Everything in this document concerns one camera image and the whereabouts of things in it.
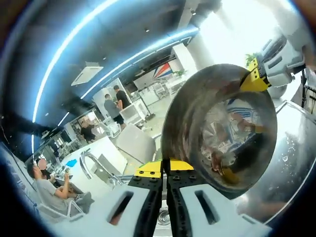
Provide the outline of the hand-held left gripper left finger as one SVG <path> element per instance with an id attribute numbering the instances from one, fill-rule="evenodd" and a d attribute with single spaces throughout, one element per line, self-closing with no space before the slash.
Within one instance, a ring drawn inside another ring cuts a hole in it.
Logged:
<path id="1" fill-rule="evenodd" d="M 51 228 L 56 237 L 152 237 L 162 203 L 162 161 L 140 166 L 127 185 L 117 185 L 88 214 Z"/>

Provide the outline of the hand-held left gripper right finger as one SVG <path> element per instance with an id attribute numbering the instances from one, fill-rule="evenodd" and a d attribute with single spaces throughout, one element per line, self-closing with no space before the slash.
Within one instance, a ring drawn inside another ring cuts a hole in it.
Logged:
<path id="1" fill-rule="evenodd" d="M 234 203 L 188 163 L 166 161 L 167 205 L 175 237 L 267 237 L 272 229 L 238 214 Z"/>

